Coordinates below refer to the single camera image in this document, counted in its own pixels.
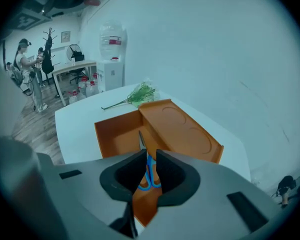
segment water bottle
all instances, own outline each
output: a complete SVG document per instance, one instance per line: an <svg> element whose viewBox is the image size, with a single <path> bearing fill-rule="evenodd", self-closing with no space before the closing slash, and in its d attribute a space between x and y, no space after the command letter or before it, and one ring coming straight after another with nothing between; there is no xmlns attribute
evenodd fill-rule
<svg viewBox="0 0 300 240"><path fill-rule="evenodd" d="M81 101L81 100L83 100L83 99L86 98L86 96L84 96L81 92L78 93L77 97L78 97L79 101Z"/></svg>
<svg viewBox="0 0 300 240"><path fill-rule="evenodd" d="M75 102L77 102L79 100L78 98L78 92L77 90L73 90L72 92L70 92L71 96L69 98L69 104L73 104Z"/></svg>
<svg viewBox="0 0 300 240"><path fill-rule="evenodd" d="M97 74L97 72L93 73L93 75L92 75L92 80L93 80L95 83L98 82L98 74Z"/></svg>
<svg viewBox="0 0 300 240"><path fill-rule="evenodd" d="M98 94L99 90L95 83L95 81L90 81L90 85L86 88L86 97L90 97L92 95Z"/></svg>
<svg viewBox="0 0 300 240"><path fill-rule="evenodd" d="M81 77L81 81L78 84L78 88L80 89L80 93L82 93L83 95L86 95L87 81L88 81L88 77L83 76L83 77Z"/></svg>
<svg viewBox="0 0 300 240"><path fill-rule="evenodd" d="M107 21L100 27L100 53L103 60L120 57L123 27L118 21Z"/></svg>

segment office chair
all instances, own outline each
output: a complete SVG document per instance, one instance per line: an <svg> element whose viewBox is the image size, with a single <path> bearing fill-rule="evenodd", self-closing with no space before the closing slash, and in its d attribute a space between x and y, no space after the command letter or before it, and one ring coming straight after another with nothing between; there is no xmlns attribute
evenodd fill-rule
<svg viewBox="0 0 300 240"><path fill-rule="evenodd" d="M77 54L76 55L72 55L71 58L74 58L74 60L76 62L80 62L80 61L84 61L85 60L85 55L82 54L81 52L77 52ZM82 67L82 68L78 68L78 69L75 69L75 70L70 70L69 71L70 73L74 73L75 74L75 77L69 81L70 84L71 84L71 82L73 80L75 80L75 83L78 84L78 81L79 81L79 79L81 79L82 76L88 77L85 73L83 73L83 71L85 69L86 69L85 67Z"/></svg>

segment scissors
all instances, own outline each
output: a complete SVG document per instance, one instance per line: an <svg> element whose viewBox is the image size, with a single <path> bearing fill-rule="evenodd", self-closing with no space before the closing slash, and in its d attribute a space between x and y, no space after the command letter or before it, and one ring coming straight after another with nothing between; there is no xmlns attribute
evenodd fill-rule
<svg viewBox="0 0 300 240"><path fill-rule="evenodd" d="M148 191L149 189L151 189L151 186L154 188L160 188L161 187L161 183L159 184L155 184L154 181L154 172L153 172L153 165L155 165L157 162L153 159L153 157L151 155L149 155L147 147L146 147L146 143L145 143L145 139L141 133L141 131L139 131L139 145L140 145L140 149L145 149L146 150L146 171L144 174L147 186L141 186L139 185L138 188L142 191Z"/></svg>

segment desk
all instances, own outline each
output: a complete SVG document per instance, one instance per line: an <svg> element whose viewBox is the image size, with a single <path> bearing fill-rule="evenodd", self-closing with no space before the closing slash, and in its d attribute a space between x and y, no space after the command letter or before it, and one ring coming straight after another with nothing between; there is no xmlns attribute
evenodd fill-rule
<svg viewBox="0 0 300 240"><path fill-rule="evenodd" d="M136 85L129 85L102 92L55 112L56 134L66 164L102 158L94 123L135 111L137 108L131 104L121 104L107 110L102 110L101 107L125 100L135 87ZM159 93L162 100L171 99L224 145L220 165L251 181L246 150L237 137L191 106L162 91Z"/></svg>
<svg viewBox="0 0 300 240"><path fill-rule="evenodd" d="M81 68L88 67L89 68L89 78L91 79L91 67L96 66L97 62L95 60L81 60L81 61L76 61L74 65L72 65L72 62L66 63L66 64L58 64L54 67L54 70L52 71L53 78L55 81L56 89L59 92L60 98L62 100L62 103L64 106L66 106L66 102L64 99L64 96L62 95L57 75L60 75L61 73L69 72L71 70L77 70Z"/></svg>

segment orange box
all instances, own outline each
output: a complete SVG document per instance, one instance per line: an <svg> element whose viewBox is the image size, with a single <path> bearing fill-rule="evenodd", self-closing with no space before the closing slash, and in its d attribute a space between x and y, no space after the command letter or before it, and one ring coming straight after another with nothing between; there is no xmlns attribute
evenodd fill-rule
<svg viewBox="0 0 300 240"><path fill-rule="evenodd" d="M139 131L155 160L161 149L219 163L224 149L171 99L143 103L136 111L96 122L94 127L103 158L139 151ZM161 188L135 191L133 212L144 226L155 216L160 195Z"/></svg>

